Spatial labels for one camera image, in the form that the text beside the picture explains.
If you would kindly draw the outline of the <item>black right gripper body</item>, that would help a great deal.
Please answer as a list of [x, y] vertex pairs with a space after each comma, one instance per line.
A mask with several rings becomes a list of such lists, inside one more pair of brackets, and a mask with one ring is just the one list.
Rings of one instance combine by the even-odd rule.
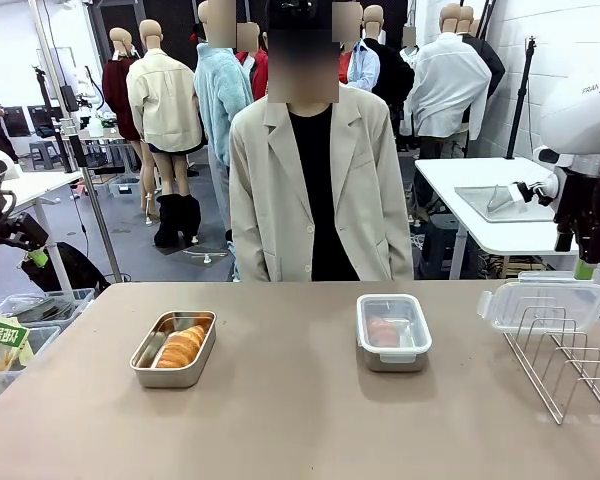
[[590, 216], [593, 193], [599, 178], [563, 167], [557, 167], [554, 173], [559, 184], [554, 206], [554, 222], [564, 223]]

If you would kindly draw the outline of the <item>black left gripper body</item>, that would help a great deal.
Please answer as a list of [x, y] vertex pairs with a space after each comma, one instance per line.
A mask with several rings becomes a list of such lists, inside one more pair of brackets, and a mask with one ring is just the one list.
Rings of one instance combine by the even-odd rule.
[[27, 212], [0, 219], [0, 245], [37, 250], [45, 246], [48, 237], [48, 233]]

